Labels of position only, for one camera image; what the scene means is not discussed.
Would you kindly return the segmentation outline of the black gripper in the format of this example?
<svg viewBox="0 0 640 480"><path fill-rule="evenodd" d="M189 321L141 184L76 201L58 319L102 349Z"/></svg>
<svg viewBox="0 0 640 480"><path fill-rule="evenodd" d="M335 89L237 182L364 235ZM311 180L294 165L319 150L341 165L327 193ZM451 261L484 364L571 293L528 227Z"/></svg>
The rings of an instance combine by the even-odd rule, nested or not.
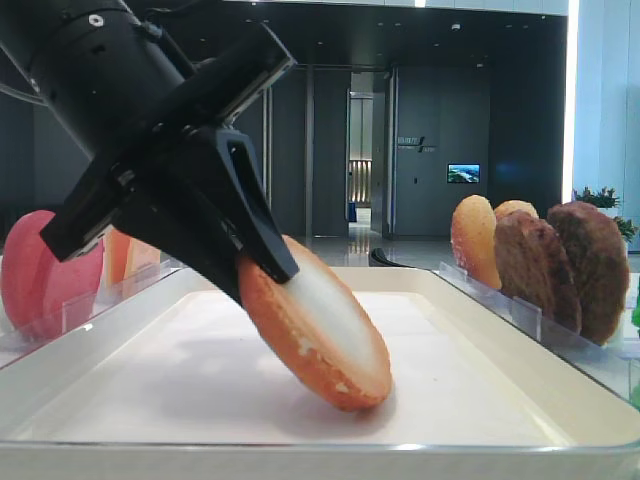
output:
<svg viewBox="0 0 640 480"><path fill-rule="evenodd" d="M169 254L235 302L236 258L248 255L278 284L299 271L268 206L251 139L237 116L293 65L258 25L221 57L180 75L133 34L97 67L105 84L86 103L98 144L42 237L61 261L114 227Z"/></svg>

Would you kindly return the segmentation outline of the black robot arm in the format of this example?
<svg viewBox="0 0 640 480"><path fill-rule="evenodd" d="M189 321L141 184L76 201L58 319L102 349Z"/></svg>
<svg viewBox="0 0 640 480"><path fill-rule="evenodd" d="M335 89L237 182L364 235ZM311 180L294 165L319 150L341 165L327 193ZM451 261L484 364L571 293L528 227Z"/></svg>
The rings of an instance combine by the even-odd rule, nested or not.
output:
<svg viewBox="0 0 640 480"><path fill-rule="evenodd" d="M195 67L121 1L5 1L1 47L90 160L41 232L58 260L114 227L233 299L239 254L278 283L297 274L232 126L294 64L268 27Z"/></svg>

